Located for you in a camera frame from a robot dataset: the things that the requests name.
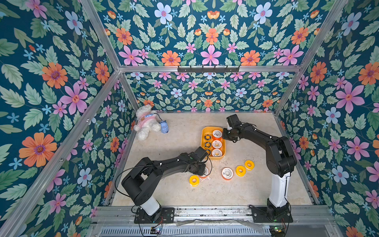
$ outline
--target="stuffed toy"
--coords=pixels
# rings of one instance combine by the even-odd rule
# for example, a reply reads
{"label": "stuffed toy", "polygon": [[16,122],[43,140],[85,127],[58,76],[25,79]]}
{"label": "stuffed toy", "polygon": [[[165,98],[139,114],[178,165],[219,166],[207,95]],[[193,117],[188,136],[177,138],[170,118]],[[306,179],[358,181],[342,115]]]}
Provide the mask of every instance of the stuffed toy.
{"label": "stuffed toy", "polygon": [[151,105],[145,105],[139,108],[136,112],[138,123],[134,126],[134,131],[137,132],[138,140],[142,141],[147,138],[149,131],[158,132],[161,130],[161,125],[157,122],[157,112],[151,110]]}

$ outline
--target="wallpaper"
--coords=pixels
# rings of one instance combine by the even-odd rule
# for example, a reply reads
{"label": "wallpaper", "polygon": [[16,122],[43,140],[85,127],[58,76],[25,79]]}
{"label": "wallpaper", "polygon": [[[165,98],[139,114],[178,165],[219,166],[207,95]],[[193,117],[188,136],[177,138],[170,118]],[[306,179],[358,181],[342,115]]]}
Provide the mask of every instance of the wallpaper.
{"label": "wallpaper", "polygon": [[308,180],[348,237],[377,236],[378,1],[350,1],[281,114]]}
{"label": "wallpaper", "polygon": [[[2,225],[113,69],[77,1],[2,1],[0,27]],[[84,234],[133,122],[119,82],[104,107],[18,236]]]}

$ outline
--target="yellow tray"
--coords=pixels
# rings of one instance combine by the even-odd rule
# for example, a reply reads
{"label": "yellow tray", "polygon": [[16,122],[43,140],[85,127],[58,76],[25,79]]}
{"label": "yellow tray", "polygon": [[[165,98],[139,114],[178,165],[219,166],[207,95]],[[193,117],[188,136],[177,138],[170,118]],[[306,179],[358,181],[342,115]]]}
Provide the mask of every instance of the yellow tray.
{"label": "yellow tray", "polygon": [[[204,149],[204,150],[206,150],[206,149],[210,149],[211,151],[213,151],[213,147],[211,146],[210,148],[206,148],[205,146],[204,146],[204,143],[206,143],[207,142],[207,140],[205,140],[205,138],[204,138],[204,136],[205,135],[207,135],[207,134],[209,134],[209,135],[211,135],[212,136],[212,132],[214,131],[214,130],[220,130],[221,132],[222,132],[222,128],[221,127],[205,127],[205,128],[203,128],[203,131],[202,131],[202,136],[201,136],[201,147]],[[211,140],[209,140],[208,142],[210,142],[210,143],[212,143],[214,141],[214,139],[213,139],[213,136],[212,136],[212,139]],[[220,148],[220,150],[221,150],[221,152],[222,152],[222,156],[219,156],[219,157],[215,157],[215,156],[209,156],[209,159],[211,159],[211,160],[221,160],[224,156],[225,156],[225,153],[226,153],[226,147],[225,147],[225,140],[224,139],[220,139],[220,141],[221,141],[221,143],[222,143],[222,147]]]}

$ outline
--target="pink flower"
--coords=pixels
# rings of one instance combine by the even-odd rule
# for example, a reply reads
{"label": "pink flower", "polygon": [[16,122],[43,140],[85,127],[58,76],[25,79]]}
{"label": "pink flower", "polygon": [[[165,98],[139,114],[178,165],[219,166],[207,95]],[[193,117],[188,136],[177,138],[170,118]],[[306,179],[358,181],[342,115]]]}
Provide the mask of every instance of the pink flower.
{"label": "pink flower", "polygon": [[187,75],[187,72],[175,72],[175,74],[178,75],[176,79],[181,79],[182,81],[185,81],[187,78],[190,77],[189,75]]}
{"label": "pink flower", "polygon": [[186,46],[186,49],[187,49],[187,53],[188,52],[193,53],[193,51],[196,50],[195,44],[188,43],[188,45]]}
{"label": "pink flower", "polygon": [[366,167],[366,170],[373,174],[370,175],[370,177],[368,178],[368,180],[370,180],[371,182],[376,182],[379,179],[379,162],[375,161],[374,167],[375,169],[370,166]]}
{"label": "pink flower", "polygon": [[360,85],[355,87],[354,90],[351,91],[352,84],[350,82],[347,82],[345,85],[345,92],[337,91],[335,93],[335,96],[337,98],[342,99],[337,102],[336,108],[342,108],[346,104],[346,112],[351,113],[353,111],[353,103],[355,105],[363,105],[365,101],[362,97],[357,97],[357,95],[359,95],[363,91],[364,87],[364,85]]}
{"label": "pink flower", "polygon": [[60,101],[66,105],[70,104],[70,114],[73,115],[76,112],[76,108],[78,108],[79,112],[83,113],[87,109],[87,103],[83,101],[87,98],[87,92],[80,92],[78,83],[74,84],[74,91],[69,86],[65,86],[64,90],[69,96],[62,96]]}
{"label": "pink flower", "polygon": [[58,178],[58,177],[61,177],[64,174],[65,171],[66,171],[65,169],[61,169],[61,170],[58,171],[58,173],[55,175],[55,178],[53,179],[53,181],[51,181],[51,183],[47,187],[46,191],[48,193],[50,193],[51,190],[53,190],[54,183],[55,183],[55,185],[62,185],[62,179]]}
{"label": "pink flower", "polygon": [[108,117],[112,114],[112,108],[110,108],[109,105],[107,107],[105,107],[105,114]]}
{"label": "pink flower", "polygon": [[306,161],[305,164],[304,164],[304,167],[307,169],[307,170],[310,170],[310,167],[312,166],[311,163],[309,163],[309,161]]}
{"label": "pink flower", "polygon": [[78,151],[75,150],[75,149],[72,149],[70,154],[67,156],[66,160],[70,160],[71,159],[71,155],[77,155],[78,154]]}
{"label": "pink flower", "polygon": [[145,49],[138,50],[138,56],[142,56],[142,59],[149,58],[149,52],[145,52]]}
{"label": "pink flower", "polygon": [[315,108],[314,106],[310,105],[308,108],[307,108],[307,114],[310,115],[312,117],[312,115],[314,115],[316,112],[315,112]]}
{"label": "pink flower", "polygon": [[55,197],[55,200],[51,200],[49,202],[50,206],[51,206],[51,209],[50,209],[50,214],[53,213],[54,211],[56,213],[59,213],[61,211],[61,207],[65,206],[66,205],[66,201],[64,201],[64,199],[66,198],[66,194],[63,194],[61,196],[60,193],[58,193]]}
{"label": "pink flower", "polygon": [[284,50],[284,57],[281,57],[278,62],[279,63],[283,63],[283,65],[289,65],[290,63],[292,65],[295,65],[298,60],[296,59],[297,57],[300,57],[301,55],[303,55],[303,51],[299,51],[299,45],[296,45],[294,48],[292,48],[292,51],[290,51],[289,49],[285,49]]}
{"label": "pink flower", "polygon": [[258,88],[260,88],[260,87],[264,87],[265,84],[266,84],[266,82],[265,82],[264,80],[261,80],[261,81],[258,81],[258,82],[257,82],[257,86],[258,86]]}
{"label": "pink flower", "polygon": [[226,50],[229,50],[229,53],[231,53],[231,52],[235,52],[236,48],[237,48],[236,44],[233,43],[233,44],[229,44],[229,47],[227,47]]}
{"label": "pink flower", "polygon": [[379,197],[377,196],[377,193],[375,190],[372,191],[372,194],[369,191],[366,191],[366,195],[368,196],[366,198],[367,202],[372,202],[373,208],[377,209],[379,205]]}
{"label": "pink flower", "polygon": [[44,5],[40,5],[40,3],[39,0],[29,0],[29,2],[26,3],[26,6],[33,10],[36,18],[39,18],[39,15],[41,15],[43,18],[47,19],[46,14],[44,13],[44,11],[47,11],[47,8]]}
{"label": "pink flower", "polygon": [[347,141],[346,144],[349,146],[349,147],[352,147],[352,148],[349,148],[348,149],[348,154],[354,154],[354,157],[356,160],[360,160],[360,155],[364,156],[364,157],[370,157],[370,155],[368,154],[367,151],[363,150],[363,149],[366,149],[368,148],[368,143],[367,142],[362,142],[360,144],[360,139],[359,137],[355,137],[354,138],[354,143],[352,141]]}
{"label": "pink flower", "polygon": [[347,81],[345,81],[345,76],[343,76],[342,78],[337,78],[337,82],[334,83],[334,86],[337,86],[337,90],[340,89],[343,89],[345,88],[345,84],[347,83]]}
{"label": "pink flower", "polygon": [[189,82],[188,84],[189,84],[188,87],[191,89],[197,88],[197,85],[198,85],[198,83],[196,83],[195,80],[193,80],[192,82]]}
{"label": "pink flower", "polygon": [[85,140],[84,141],[84,146],[82,146],[81,148],[82,149],[85,149],[86,150],[86,153],[88,152],[88,150],[92,150],[92,145],[93,145],[94,143],[93,142],[91,142],[91,139],[88,139],[87,141]]}
{"label": "pink flower", "polygon": [[309,95],[309,97],[308,97],[309,100],[313,100],[313,101],[316,100],[316,96],[318,96],[320,94],[320,92],[318,92],[317,90],[318,90],[318,86],[316,86],[316,87],[311,86],[310,87],[310,91],[307,92],[307,95]]}
{"label": "pink flower", "polygon": [[167,81],[167,78],[171,78],[171,75],[169,72],[161,72],[158,77],[159,78],[163,77],[163,80]]}
{"label": "pink flower", "polygon": [[79,81],[77,81],[77,83],[80,85],[80,89],[85,89],[87,90],[87,86],[89,86],[89,84],[87,83],[87,78],[82,78],[82,77],[79,77]]}
{"label": "pink flower", "polygon": [[143,60],[137,57],[138,56],[137,49],[133,49],[133,51],[130,52],[130,48],[124,45],[124,51],[125,52],[119,52],[119,55],[125,58],[124,60],[125,65],[129,65],[130,63],[132,63],[133,66],[138,66],[137,63],[143,63]]}
{"label": "pink flower", "polygon": [[330,150],[332,151],[334,149],[334,152],[337,153],[338,152],[338,149],[341,149],[342,146],[339,145],[340,141],[339,140],[335,140],[334,138],[332,138],[332,141],[329,141],[328,144],[330,145]]}
{"label": "pink flower", "polygon": [[224,88],[224,89],[227,89],[228,87],[230,87],[230,82],[227,82],[226,80],[224,82],[221,83],[221,88]]}
{"label": "pink flower", "polygon": [[234,78],[234,81],[236,82],[238,79],[242,79],[243,74],[245,74],[245,72],[233,72],[230,78]]}
{"label": "pink flower", "polygon": [[53,105],[53,108],[55,109],[54,110],[54,114],[57,115],[59,114],[59,117],[63,117],[63,114],[67,114],[67,110],[65,110],[65,108],[67,107],[67,105],[62,105],[62,102],[58,101],[57,103],[58,105]]}
{"label": "pink flower", "polygon": [[261,77],[261,75],[260,72],[250,72],[250,75],[248,77],[254,81],[257,77]]}
{"label": "pink flower", "polygon": [[303,91],[305,90],[305,87],[309,85],[309,83],[307,82],[309,77],[305,77],[304,75],[301,77],[300,81],[299,81],[299,89],[302,89]]}
{"label": "pink flower", "polygon": [[220,51],[215,52],[215,47],[213,45],[210,45],[208,47],[208,53],[203,51],[200,54],[201,56],[205,58],[203,59],[202,64],[209,63],[210,66],[212,65],[212,63],[219,64],[219,61],[217,58],[221,56],[221,52]]}
{"label": "pink flower", "polygon": [[157,87],[158,89],[161,88],[161,86],[162,86],[161,81],[157,81],[157,80],[155,80],[155,82],[153,82],[153,84],[154,84],[154,87]]}
{"label": "pink flower", "polygon": [[278,51],[274,52],[274,58],[279,58],[280,56],[283,56],[284,49],[278,49]]}

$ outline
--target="marble floor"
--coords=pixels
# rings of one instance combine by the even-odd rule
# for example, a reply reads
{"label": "marble floor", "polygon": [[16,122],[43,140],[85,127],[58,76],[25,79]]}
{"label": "marble floor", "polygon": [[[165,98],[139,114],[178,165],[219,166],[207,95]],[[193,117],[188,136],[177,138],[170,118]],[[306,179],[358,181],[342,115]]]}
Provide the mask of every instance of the marble floor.
{"label": "marble floor", "polygon": [[[206,126],[226,127],[226,117],[233,113],[164,113],[169,133],[151,131],[144,141],[134,140],[126,162],[126,168],[134,167],[143,157],[151,160],[165,160],[190,153],[200,146],[202,129]],[[241,122],[253,123],[258,129],[275,136],[281,136],[272,113],[238,113]],[[234,174],[231,180],[224,180],[221,170],[230,167],[235,172],[238,165],[252,160],[255,168],[239,177]],[[271,172],[266,166],[266,152],[248,140],[237,143],[226,141],[226,154],[220,161],[212,161],[213,169],[206,179],[200,179],[197,187],[189,184],[189,172],[177,173],[162,179],[153,196],[163,206],[228,206],[228,205],[266,205],[271,191]],[[119,184],[118,189],[125,191]],[[310,198],[294,170],[290,179],[288,201],[291,205],[311,205]],[[133,201],[116,193],[112,206],[132,206]]]}

